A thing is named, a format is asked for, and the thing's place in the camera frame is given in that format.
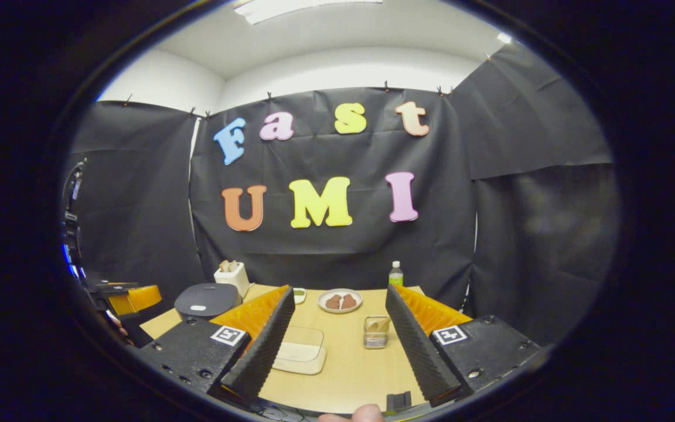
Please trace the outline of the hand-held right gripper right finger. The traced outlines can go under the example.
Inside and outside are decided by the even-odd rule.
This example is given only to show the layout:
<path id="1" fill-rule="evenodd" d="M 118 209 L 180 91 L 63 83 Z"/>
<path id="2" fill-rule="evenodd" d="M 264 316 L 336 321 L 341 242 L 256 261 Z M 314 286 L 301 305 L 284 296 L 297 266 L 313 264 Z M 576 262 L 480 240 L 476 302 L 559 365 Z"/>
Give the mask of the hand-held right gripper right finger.
<path id="1" fill-rule="evenodd" d="M 431 406 L 460 400 L 540 366 L 547 348 L 494 315 L 466 316 L 400 285 L 386 310 L 421 395 Z"/>

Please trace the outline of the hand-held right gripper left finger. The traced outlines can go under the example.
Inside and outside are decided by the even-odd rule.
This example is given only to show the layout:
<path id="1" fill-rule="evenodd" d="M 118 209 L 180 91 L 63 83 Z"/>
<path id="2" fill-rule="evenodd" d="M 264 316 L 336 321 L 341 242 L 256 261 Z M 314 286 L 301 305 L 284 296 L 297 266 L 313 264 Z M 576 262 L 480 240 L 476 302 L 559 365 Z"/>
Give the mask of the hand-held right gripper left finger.
<path id="1" fill-rule="evenodd" d="M 255 400 L 293 312 L 294 289 L 284 285 L 211 320 L 187 317 L 139 353 L 189 388 L 210 396 Z"/>

